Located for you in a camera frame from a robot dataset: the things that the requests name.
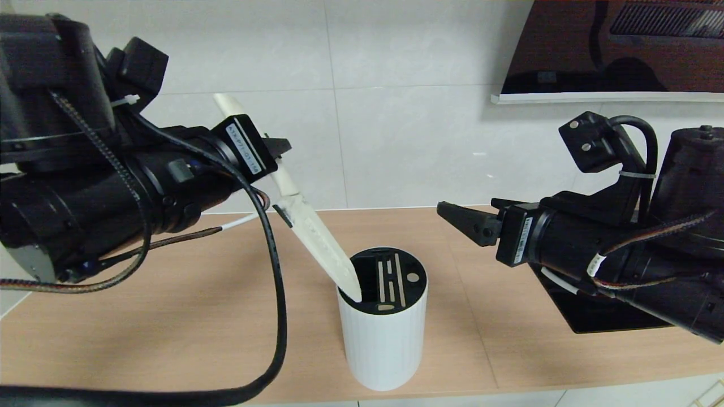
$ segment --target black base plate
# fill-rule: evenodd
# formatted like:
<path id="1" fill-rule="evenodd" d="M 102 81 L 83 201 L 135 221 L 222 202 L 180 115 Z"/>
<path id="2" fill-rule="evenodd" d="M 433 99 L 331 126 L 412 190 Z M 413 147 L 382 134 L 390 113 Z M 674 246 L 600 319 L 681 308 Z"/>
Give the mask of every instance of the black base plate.
<path id="1" fill-rule="evenodd" d="M 539 265 L 530 264 L 530 266 L 568 326 L 577 334 L 671 326 L 619 300 L 571 294 L 541 274 Z"/>

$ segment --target white knife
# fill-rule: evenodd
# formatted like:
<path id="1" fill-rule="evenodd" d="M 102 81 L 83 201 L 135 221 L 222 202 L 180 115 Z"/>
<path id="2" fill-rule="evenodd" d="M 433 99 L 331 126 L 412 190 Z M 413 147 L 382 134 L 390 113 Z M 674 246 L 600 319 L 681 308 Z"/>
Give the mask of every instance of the white knife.
<path id="1" fill-rule="evenodd" d="M 244 114 L 244 108 L 230 95 L 215 93 L 214 101 L 226 117 Z M 264 134 L 258 127 L 256 129 L 259 134 Z M 337 286 L 352 300 L 362 301 L 362 292 L 352 261 L 324 226 L 314 208 L 304 199 L 281 159 L 277 159 L 277 166 L 279 169 L 270 174 L 282 196 L 277 207 L 292 224 L 292 231 Z"/>

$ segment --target screw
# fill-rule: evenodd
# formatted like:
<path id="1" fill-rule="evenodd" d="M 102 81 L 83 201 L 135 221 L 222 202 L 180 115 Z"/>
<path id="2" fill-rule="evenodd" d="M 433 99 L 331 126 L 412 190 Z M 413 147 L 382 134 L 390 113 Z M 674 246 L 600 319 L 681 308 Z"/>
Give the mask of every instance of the screw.
<path id="1" fill-rule="evenodd" d="M 699 130 L 705 132 L 699 136 L 702 140 L 714 140 L 714 133 L 712 132 L 712 126 L 702 125 Z"/>

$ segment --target countertop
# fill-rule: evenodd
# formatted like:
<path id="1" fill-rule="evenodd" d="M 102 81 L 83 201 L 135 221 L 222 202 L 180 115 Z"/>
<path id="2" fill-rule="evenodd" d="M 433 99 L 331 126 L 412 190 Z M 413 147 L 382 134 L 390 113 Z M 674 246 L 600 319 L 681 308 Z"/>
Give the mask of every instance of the countertop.
<path id="1" fill-rule="evenodd" d="M 417 398 L 592 387 L 720 372 L 722 348 L 685 330 L 577 335 L 527 266 L 510 269 L 433 208 L 320 213 L 348 254 L 409 251 L 426 267 L 424 355 L 376 393 L 345 361 L 334 284 L 276 214 L 289 347 L 255 403 Z M 239 215 L 205 215 L 195 230 Z M 118 269 L 99 277 L 108 277 Z M 276 309 L 258 222 L 152 251 L 100 293 L 34 293 L 1 321 L 2 382 L 125 390 L 246 384 L 274 351 Z"/>

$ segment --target white cylinder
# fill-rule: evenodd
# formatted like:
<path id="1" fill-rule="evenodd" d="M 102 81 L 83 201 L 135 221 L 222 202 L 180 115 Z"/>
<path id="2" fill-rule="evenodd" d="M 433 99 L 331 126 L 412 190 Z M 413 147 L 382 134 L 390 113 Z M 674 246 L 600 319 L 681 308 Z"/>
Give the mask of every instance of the white cylinder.
<path id="1" fill-rule="evenodd" d="M 345 353 L 354 377 L 365 387 L 387 391 L 404 385 L 422 359 L 428 284 L 411 306 L 393 314 L 352 307 L 337 290 Z"/>

